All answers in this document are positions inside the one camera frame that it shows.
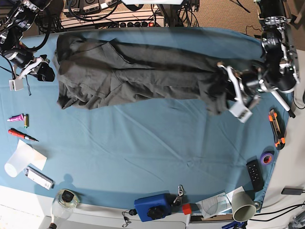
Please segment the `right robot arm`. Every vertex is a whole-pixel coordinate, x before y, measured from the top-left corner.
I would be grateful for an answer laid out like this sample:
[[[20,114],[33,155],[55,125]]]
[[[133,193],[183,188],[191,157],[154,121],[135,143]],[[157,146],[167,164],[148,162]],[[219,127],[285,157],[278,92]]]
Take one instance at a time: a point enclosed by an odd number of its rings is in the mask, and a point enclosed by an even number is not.
[[[25,78],[28,74],[41,82],[53,82],[55,73],[49,66],[47,55],[35,57],[34,53],[46,43],[51,33],[52,17],[47,9],[50,0],[18,0],[7,16],[0,21],[0,55],[9,64],[12,79]],[[35,22],[40,12],[48,16],[48,27],[41,44],[29,48],[20,40],[23,33]]]

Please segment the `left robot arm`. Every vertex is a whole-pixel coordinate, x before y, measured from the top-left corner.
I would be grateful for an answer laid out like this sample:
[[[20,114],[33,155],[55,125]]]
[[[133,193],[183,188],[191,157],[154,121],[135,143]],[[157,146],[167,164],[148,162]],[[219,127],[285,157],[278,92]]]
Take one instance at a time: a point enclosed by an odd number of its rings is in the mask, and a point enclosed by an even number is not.
[[[253,98],[264,92],[290,93],[299,83],[298,60],[291,37],[291,18],[283,0],[257,0],[262,33],[259,59],[222,58],[209,95]]]

